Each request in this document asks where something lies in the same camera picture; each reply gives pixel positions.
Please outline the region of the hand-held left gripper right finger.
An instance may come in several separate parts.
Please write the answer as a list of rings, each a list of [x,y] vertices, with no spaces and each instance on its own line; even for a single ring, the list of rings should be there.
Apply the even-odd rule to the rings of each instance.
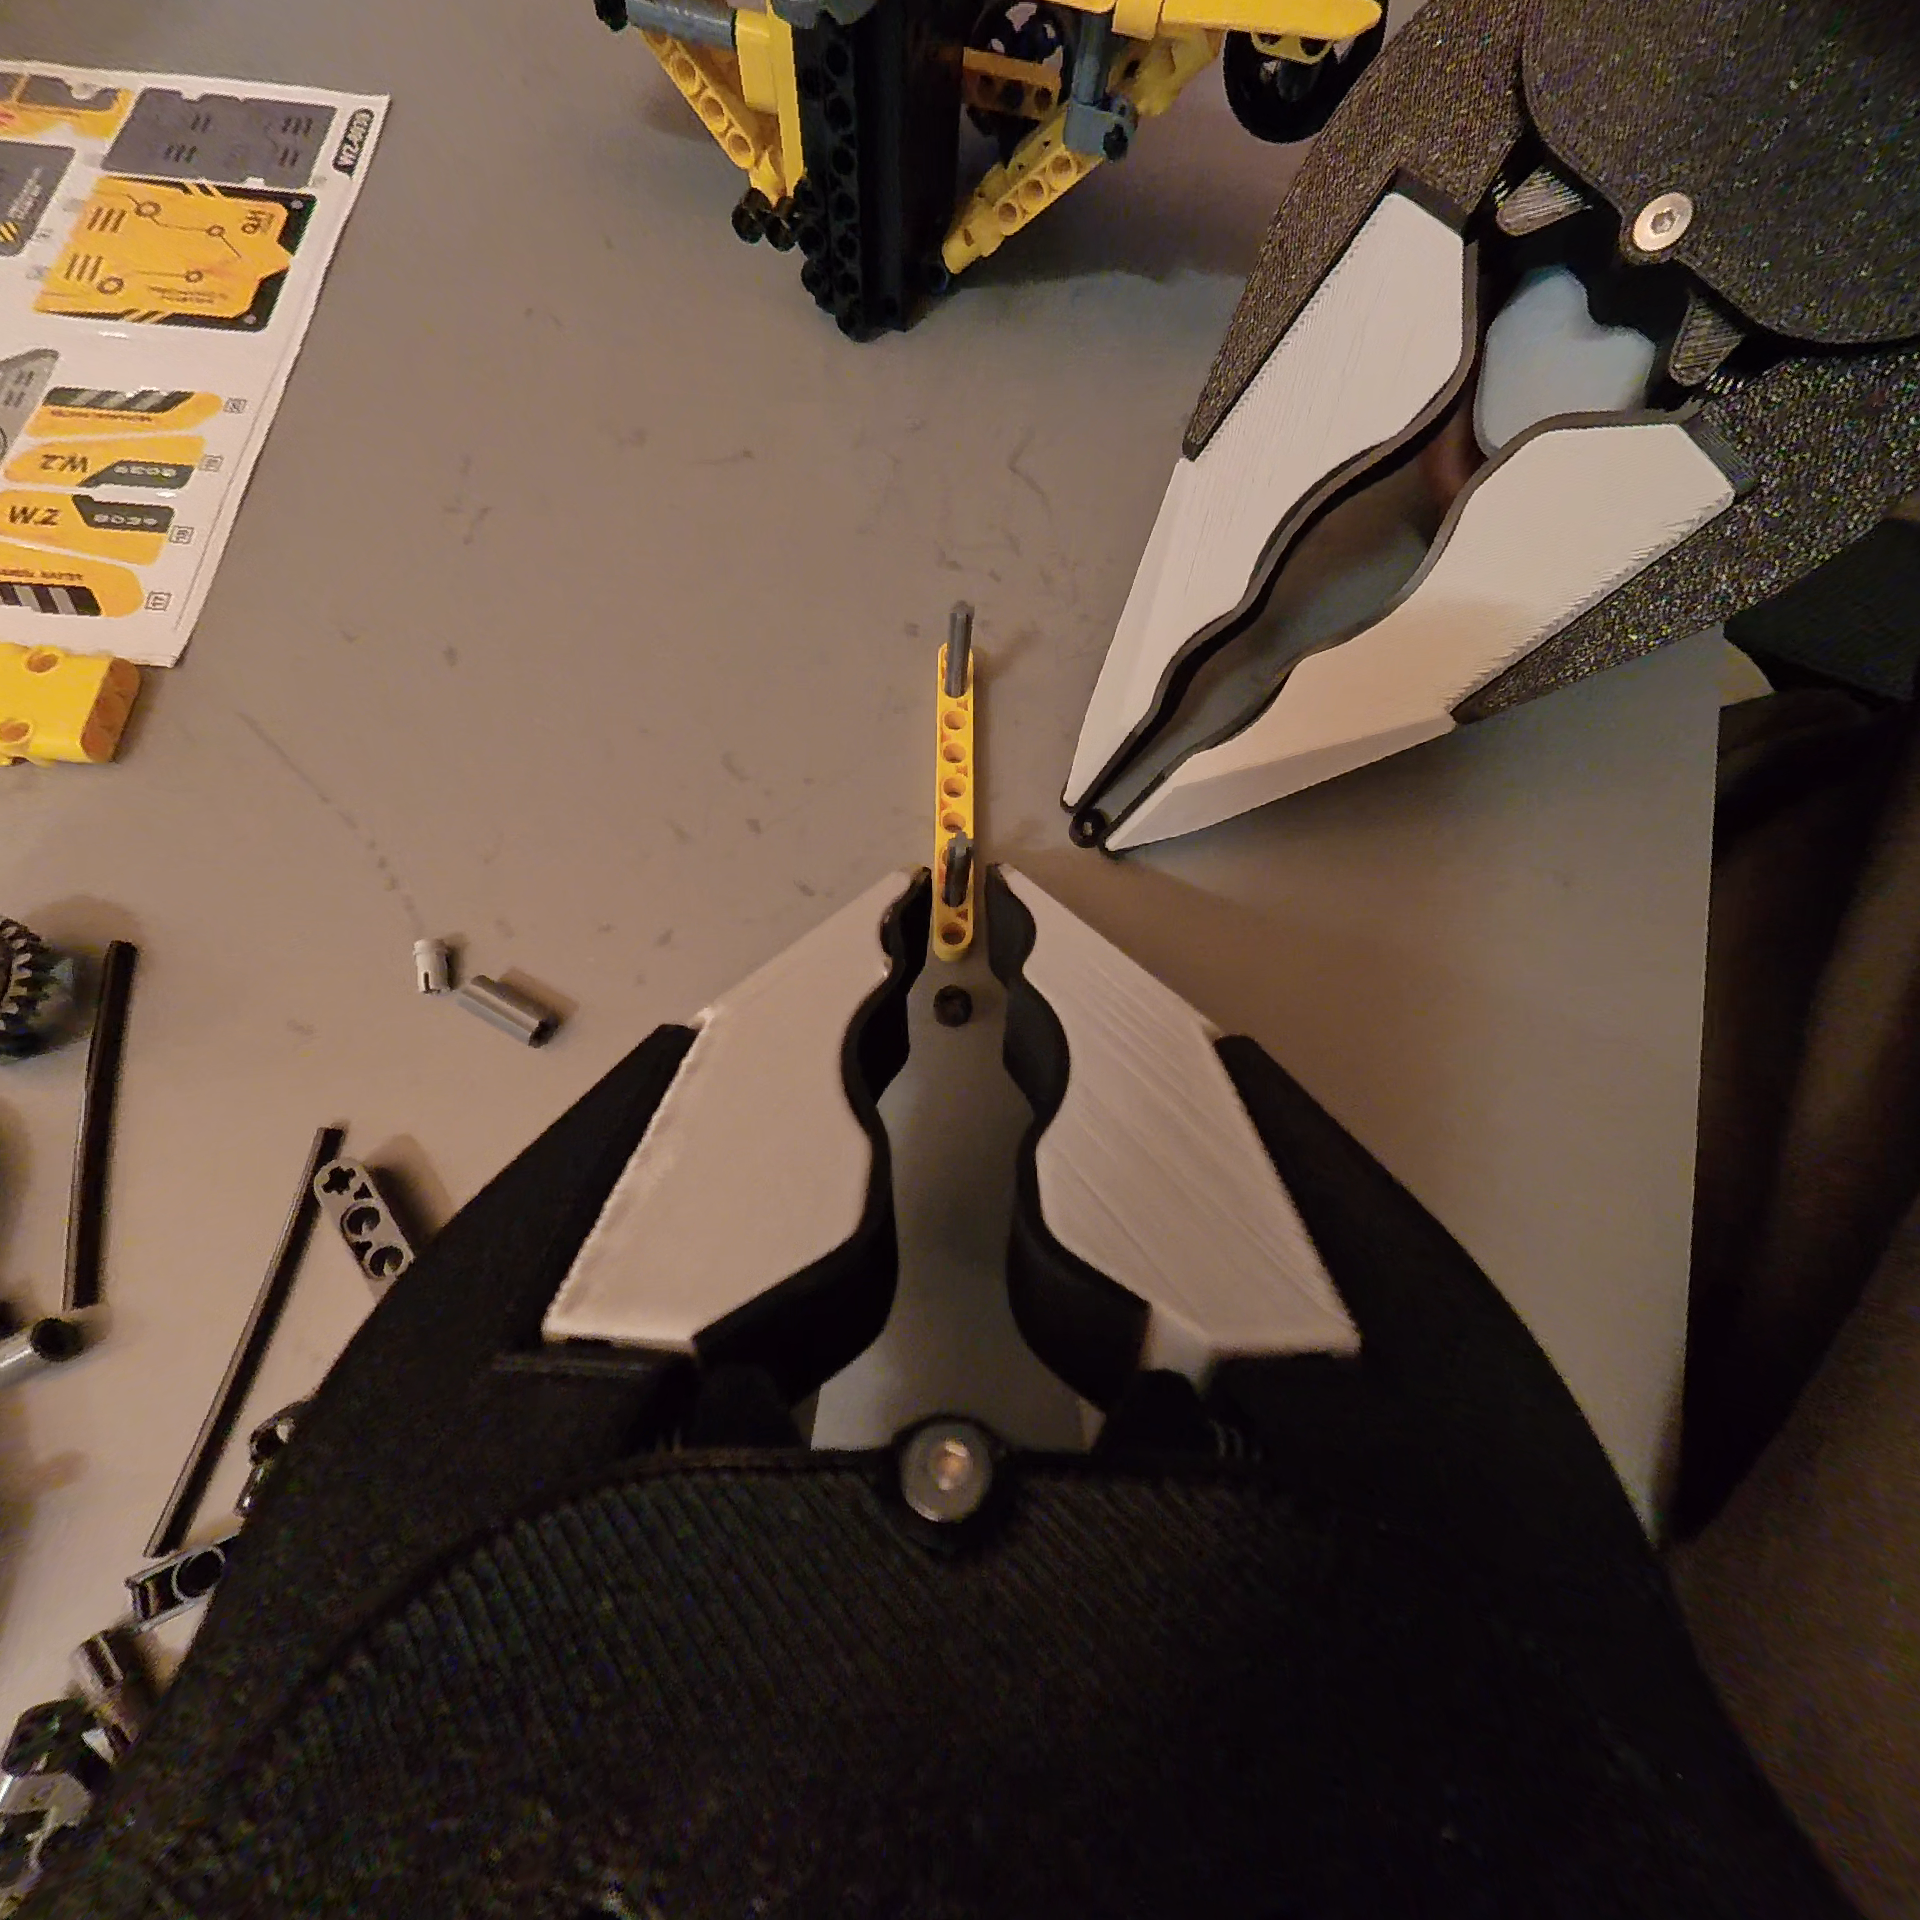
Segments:
[[[1009,1244],[1032,1352],[1091,1404],[1140,1371],[1205,1384],[1228,1358],[1355,1355],[1215,1022],[1006,865],[993,970],[1032,1107]]]

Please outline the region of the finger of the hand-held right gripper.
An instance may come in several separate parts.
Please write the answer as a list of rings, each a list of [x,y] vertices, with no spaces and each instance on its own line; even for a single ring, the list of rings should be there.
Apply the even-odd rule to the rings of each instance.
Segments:
[[[1466,382],[1476,251],[1463,216],[1398,180],[1283,323],[1202,451],[1179,457],[1078,735],[1061,803],[1107,813],[1189,679],[1260,614],[1287,552],[1394,467]]]
[[[1368,562],[1375,584],[1313,588],[1283,617],[1273,686],[1247,715],[1221,718],[1130,800],[1117,797],[1130,771],[1113,784],[1104,852],[1208,829],[1453,731],[1473,692],[1737,503],[1731,460],[1669,395],[1656,317],[1613,323],[1600,287],[1574,268],[1525,268],[1492,323],[1476,310],[1460,395],[1404,460],[1306,526],[1287,562],[1336,506],[1358,506],[1463,424],[1469,470],[1427,545]]]

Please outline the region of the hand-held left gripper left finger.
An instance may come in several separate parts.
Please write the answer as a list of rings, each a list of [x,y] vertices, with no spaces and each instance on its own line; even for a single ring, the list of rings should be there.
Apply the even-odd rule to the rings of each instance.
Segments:
[[[692,1355],[891,1202],[885,1019],[924,960],[927,869],[895,869],[709,1002],[542,1316],[545,1342]]]

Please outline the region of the yellow thin beam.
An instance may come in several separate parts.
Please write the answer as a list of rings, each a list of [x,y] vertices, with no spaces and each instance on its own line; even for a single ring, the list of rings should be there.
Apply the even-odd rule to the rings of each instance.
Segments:
[[[963,699],[944,696],[944,647],[934,669],[934,859],[931,859],[931,882],[934,882],[934,921],[931,921],[931,953],[940,963],[957,963],[973,950],[976,931],[976,872],[973,872],[973,895],[963,914],[950,914],[944,908],[944,852],[947,839],[957,829],[967,829],[973,839],[973,869],[976,869],[976,666],[973,682]]]

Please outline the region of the yellow toy vehicle model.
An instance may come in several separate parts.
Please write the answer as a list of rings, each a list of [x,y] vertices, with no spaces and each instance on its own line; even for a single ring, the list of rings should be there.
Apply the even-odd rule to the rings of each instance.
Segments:
[[[911,327],[1215,62],[1244,131],[1322,131],[1384,3],[594,3],[744,173],[741,242],[797,248],[852,340]]]

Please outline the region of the grey elbow piece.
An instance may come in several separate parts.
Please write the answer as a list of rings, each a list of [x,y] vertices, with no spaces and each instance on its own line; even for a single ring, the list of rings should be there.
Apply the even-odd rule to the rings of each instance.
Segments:
[[[3,1300],[3,1391],[82,1358],[108,1339],[111,1322],[108,1303],[29,1309]]]

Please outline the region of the dark grey angled beam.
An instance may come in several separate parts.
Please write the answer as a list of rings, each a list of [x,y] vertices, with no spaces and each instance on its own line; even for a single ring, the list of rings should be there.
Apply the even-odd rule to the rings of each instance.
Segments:
[[[317,1169],[310,1189],[372,1293],[411,1270],[418,1254],[369,1166],[330,1159]]]

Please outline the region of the thin black rod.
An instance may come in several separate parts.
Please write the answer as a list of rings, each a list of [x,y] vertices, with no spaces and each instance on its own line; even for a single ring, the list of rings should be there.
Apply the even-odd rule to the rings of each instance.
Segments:
[[[258,1368],[274,1342],[281,1313],[297,1287],[297,1270],[300,1270],[307,1241],[313,1234],[313,1218],[320,1211],[320,1202],[313,1195],[313,1182],[317,1182],[323,1162],[340,1156],[343,1136],[346,1136],[343,1127],[320,1127],[313,1133],[313,1143],[304,1156],[304,1169],[300,1169],[300,1182],[297,1182],[291,1211],[287,1211],[281,1234],[278,1234],[278,1244],[274,1244],[274,1257],[268,1260],[268,1273],[258,1283],[258,1293],[251,1300],[251,1313],[238,1332],[238,1342],[229,1355],[222,1381],[212,1394],[212,1404],[206,1407],[206,1417],[199,1424],[193,1450],[189,1450],[189,1456],[170,1489],[170,1499],[163,1502],[160,1518],[147,1538],[144,1554],[150,1561],[173,1554],[183,1544],[183,1538],[189,1535],[189,1528],[202,1509],[206,1486],[212,1482],[212,1473],[219,1469],[219,1460],[229,1450],[232,1427],[238,1424],[238,1414],[248,1404],[251,1381],[258,1378]]]

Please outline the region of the thick black rod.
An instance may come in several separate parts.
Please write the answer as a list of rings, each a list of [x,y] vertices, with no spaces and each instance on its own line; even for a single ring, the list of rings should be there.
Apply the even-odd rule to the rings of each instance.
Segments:
[[[131,940],[111,940],[98,970],[78,1100],[78,1146],[69,1185],[69,1231],[62,1264],[62,1316],[75,1316],[101,1303],[114,1104],[131,1022],[134,973],[137,947]]]

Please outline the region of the pile of small building pieces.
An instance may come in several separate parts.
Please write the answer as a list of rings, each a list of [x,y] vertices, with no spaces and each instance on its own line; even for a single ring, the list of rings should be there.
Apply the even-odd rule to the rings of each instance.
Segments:
[[[157,1711],[140,1633],[193,1610],[229,1571],[238,1528],[180,1548],[131,1580],[131,1620],[88,1636],[72,1659],[75,1688],[26,1708],[3,1744],[3,1917],[75,1838]]]

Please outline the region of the black bevel gear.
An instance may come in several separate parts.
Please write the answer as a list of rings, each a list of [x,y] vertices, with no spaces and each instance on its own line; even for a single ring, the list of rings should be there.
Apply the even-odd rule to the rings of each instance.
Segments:
[[[78,963],[33,927],[3,918],[3,1061],[62,1042],[75,1012]]]

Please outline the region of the yellow rectangular panel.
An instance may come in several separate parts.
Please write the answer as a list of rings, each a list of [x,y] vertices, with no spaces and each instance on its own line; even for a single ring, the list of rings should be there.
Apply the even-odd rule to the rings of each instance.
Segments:
[[[0,647],[3,764],[108,764],[140,692],[140,666],[59,647]]]

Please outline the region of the yellow sticker sheet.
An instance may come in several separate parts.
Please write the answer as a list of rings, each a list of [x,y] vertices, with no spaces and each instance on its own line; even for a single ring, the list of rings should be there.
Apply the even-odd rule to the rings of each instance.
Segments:
[[[3,62],[3,640],[180,660],[385,118]]]

